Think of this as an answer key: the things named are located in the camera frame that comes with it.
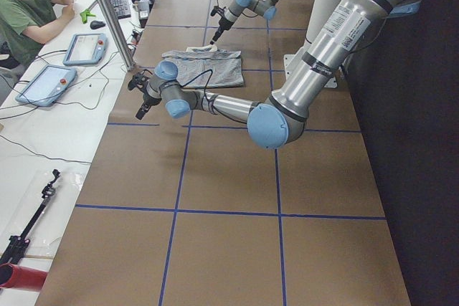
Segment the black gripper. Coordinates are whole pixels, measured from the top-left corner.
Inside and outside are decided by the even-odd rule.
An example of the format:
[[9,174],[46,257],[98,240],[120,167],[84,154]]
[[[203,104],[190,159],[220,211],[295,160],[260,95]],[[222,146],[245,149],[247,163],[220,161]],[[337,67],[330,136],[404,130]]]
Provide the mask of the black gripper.
[[215,32],[214,36],[212,37],[210,44],[215,44],[218,39],[222,36],[224,31],[228,31],[232,28],[232,22],[226,18],[221,18],[218,22],[219,28],[218,31]]
[[154,93],[153,95],[150,95],[148,92],[145,92],[143,94],[143,104],[139,107],[137,113],[136,113],[136,118],[138,120],[142,120],[143,117],[148,113],[148,111],[151,109],[151,106],[156,106],[160,103],[160,95]]

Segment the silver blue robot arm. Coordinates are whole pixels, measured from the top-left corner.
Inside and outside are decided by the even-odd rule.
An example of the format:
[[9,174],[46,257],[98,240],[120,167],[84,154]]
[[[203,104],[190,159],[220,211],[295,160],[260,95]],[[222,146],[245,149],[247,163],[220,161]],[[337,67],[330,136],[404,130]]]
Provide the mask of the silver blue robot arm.
[[309,106],[353,52],[356,43],[376,21],[415,13],[420,0],[340,0],[317,37],[298,51],[292,73],[264,102],[209,92],[185,90],[172,62],[160,62],[151,76],[134,75],[129,90],[140,90],[143,103],[136,116],[164,104],[169,115],[181,118],[192,110],[222,115],[244,123],[251,139],[263,148],[280,148],[297,140],[309,116]]
[[211,10],[210,16],[218,14],[220,15],[220,20],[218,21],[219,26],[210,40],[210,44],[215,44],[224,31],[229,31],[240,15],[244,14],[244,10],[246,9],[253,12],[255,16],[261,16],[267,21],[270,21],[275,16],[277,11],[275,5],[278,1],[279,0],[232,0],[229,6],[222,8],[219,6],[219,0],[217,0],[217,4]]

